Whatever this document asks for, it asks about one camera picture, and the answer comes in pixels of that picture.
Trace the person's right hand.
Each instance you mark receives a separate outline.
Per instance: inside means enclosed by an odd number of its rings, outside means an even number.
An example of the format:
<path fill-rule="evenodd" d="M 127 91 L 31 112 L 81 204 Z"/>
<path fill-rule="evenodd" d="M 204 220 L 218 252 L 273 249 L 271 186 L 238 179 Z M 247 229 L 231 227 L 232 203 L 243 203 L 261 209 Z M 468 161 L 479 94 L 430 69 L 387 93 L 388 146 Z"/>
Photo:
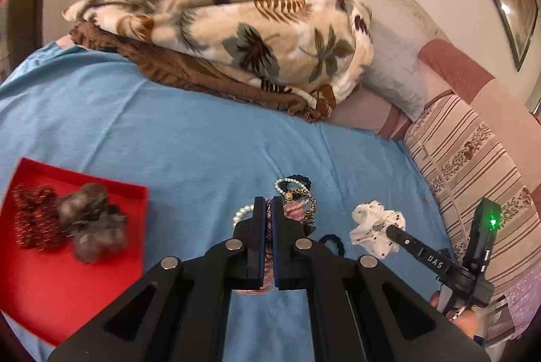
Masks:
<path fill-rule="evenodd" d="M 441 295 L 444 295 L 444 300 L 449 301 L 452 292 L 447 288 L 443 288 L 442 291 L 436 291 L 432 294 L 429 299 L 429 303 L 434 307 L 438 308 L 441 304 L 440 298 Z M 474 339 L 479 331 L 479 317 L 471 309 L 458 309 L 458 310 L 449 310 L 446 314 L 447 319 L 453 325 L 457 326 L 461 332 L 464 333 L 468 338 Z"/>

